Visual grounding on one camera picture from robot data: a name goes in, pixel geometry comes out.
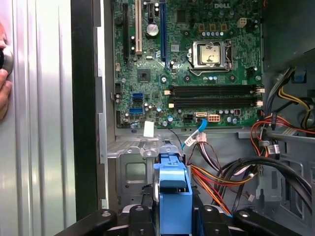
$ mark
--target blue pci express slot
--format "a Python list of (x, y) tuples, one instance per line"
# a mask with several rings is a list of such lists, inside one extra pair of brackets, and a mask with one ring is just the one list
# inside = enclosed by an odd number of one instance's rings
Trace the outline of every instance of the blue pci express slot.
[(161, 57), (162, 61), (166, 63), (166, 5), (165, 3), (160, 3), (161, 8)]
[(138, 107), (138, 108), (129, 108), (129, 114), (131, 115), (140, 115), (143, 114), (143, 108)]
[(134, 102), (142, 102), (143, 100), (143, 93), (141, 92), (135, 92), (132, 94), (132, 100)]

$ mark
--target white pci slot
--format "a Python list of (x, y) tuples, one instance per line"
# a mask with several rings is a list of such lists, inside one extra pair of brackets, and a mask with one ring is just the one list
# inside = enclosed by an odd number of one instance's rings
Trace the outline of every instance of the white pci slot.
[(135, 14), (136, 14), (136, 54), (142, 54), (142, 17), (141, 17), (141, 0), (135, 0)]

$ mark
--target cpu socket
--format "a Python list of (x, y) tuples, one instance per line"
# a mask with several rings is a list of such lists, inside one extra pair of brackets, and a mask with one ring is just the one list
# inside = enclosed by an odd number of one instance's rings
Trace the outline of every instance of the cpu socket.
[(232, 69), (231, 41), (193, 42), (187, 53), (192, 68), (199, 76), (205, 72), (228, 72)]

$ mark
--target black ram slot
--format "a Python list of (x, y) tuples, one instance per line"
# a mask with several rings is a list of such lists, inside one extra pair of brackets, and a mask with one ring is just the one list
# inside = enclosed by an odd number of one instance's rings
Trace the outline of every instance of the black ram slot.
[(125, 61), (129, 60), (129, 14), (128, 4), (123, 4), (123, 51)]
[(178, 96), (205, 96), (205, 95), (245, 95), (256, 90), (256, 86), (170, 86), (172, 95)]
[(257, 99), (252, 97), (235, 98), (170, 98), (169, 103), (174, 103), (175, 108), (193, 107), (253, 107)]

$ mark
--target white label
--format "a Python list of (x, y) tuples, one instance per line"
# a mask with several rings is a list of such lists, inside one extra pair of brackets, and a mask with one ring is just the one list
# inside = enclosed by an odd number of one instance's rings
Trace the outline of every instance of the white label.
[(289, 135), (289, 136), (293, 136), (294, 134), (296, 134), (296, 130), (292, 129), (292, 128), (288, 128), (286, 129), (282, 134), (283, 135)]
[(215, 3), (215, 9), (217, 8), (231, 8), (229, 3)]
[(143, 137), (154, 137), (154, 122), (145, 121), (144, 122), (144, 130), (143, 130)]
[(172, 44), (171, 45), (171, 52), (179, 52), (179, 45), (178, 44)]
[(161, 51), (160, 50), (157, 50), (156, 51), (156, 58), (160, 58), (161, 57)]

